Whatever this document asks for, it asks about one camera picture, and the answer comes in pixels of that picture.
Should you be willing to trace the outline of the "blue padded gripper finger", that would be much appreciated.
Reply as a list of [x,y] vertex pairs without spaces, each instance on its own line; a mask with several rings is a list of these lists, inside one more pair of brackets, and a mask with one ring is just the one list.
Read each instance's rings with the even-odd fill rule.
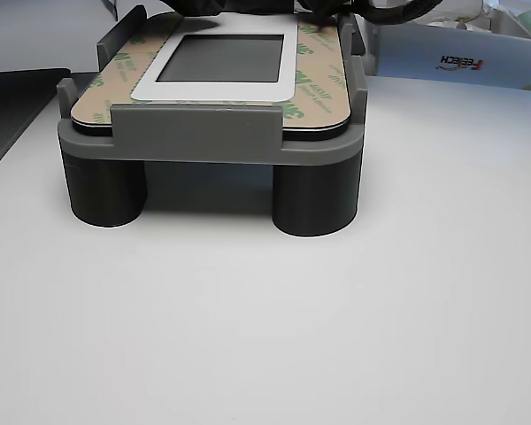
[[350,10],[347,0],[297,0],[302,9],[307,11],[308,22],[322,29],[333,22],[333,16]]

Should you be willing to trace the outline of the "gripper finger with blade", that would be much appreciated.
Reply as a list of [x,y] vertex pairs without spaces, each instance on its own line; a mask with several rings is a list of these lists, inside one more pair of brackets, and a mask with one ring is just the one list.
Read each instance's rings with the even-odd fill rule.
[[176,12],[221,12],[224,2],[217,0],[170,0],[170,7]]

